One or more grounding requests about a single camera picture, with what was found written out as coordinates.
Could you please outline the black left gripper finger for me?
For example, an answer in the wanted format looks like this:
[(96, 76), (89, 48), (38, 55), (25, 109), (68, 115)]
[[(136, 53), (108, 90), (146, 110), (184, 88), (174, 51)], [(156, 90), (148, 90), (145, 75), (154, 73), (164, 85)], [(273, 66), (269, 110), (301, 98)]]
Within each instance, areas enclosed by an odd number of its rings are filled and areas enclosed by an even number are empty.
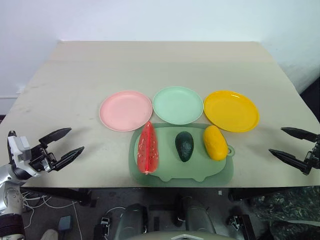
[(47, 134), (46, 136), (40, 138), (39, 142), (42, 145), (42, 147), (46, 149), (50, 143), (60, 140), (66, 134), (68, 134), (71, 130), (72, 130), (71, 127), (66, 127), (66, 128), (61, 128), (61, 129), (55, 130), (55, 131)]
[(59, 161), (53, 164), (52, 169), (54, 171), (60, 171), (70, 163), (72, 163), (85, 149), (84, 146), (76, 148), (61, 157)]

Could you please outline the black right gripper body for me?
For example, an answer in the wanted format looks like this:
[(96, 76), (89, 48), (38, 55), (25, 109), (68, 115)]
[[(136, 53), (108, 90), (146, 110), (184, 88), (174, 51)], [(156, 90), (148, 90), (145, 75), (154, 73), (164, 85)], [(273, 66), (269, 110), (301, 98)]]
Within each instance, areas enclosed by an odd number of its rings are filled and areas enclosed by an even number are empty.
[(317, 141), (312, 151), (309, 151), (303, 161), (305, 164), (304, 175), (309, 175), (312, 168), (320, 169), (320, 141)]

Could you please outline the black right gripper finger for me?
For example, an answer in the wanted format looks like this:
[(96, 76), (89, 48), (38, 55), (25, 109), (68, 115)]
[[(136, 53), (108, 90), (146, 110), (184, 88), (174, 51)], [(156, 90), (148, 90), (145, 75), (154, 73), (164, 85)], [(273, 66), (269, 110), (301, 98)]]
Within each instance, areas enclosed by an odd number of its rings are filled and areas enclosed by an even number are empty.
[(306, 172), (307, 164), (301, 160), (296, 159), (295, 156), (275, 149), (268, 150), (273, 156), (281, 160), (283, 163), (288, 164), (296, 169), (299, 169), (302, 173)]
[(281, 127), (282, 131), (287, 133), (288, 135), (300, 139), (300, 140), (307, 140), (312, 143), (319, 143), (320, 142), (320, 135), (315, 134), (303, 129), (294, 128), (294, 127)]

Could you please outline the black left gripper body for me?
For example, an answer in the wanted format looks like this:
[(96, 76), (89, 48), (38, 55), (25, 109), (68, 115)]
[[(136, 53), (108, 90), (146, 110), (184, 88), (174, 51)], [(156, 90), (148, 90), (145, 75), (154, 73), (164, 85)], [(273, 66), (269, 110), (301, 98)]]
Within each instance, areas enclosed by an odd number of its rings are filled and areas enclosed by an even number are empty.
[(41, 144), (31, 149), (31, 160), (29, 165), (38, 173), (41, 171), (50, 172), (57, 162), (54, 154), (48, 152), (46, 147)]

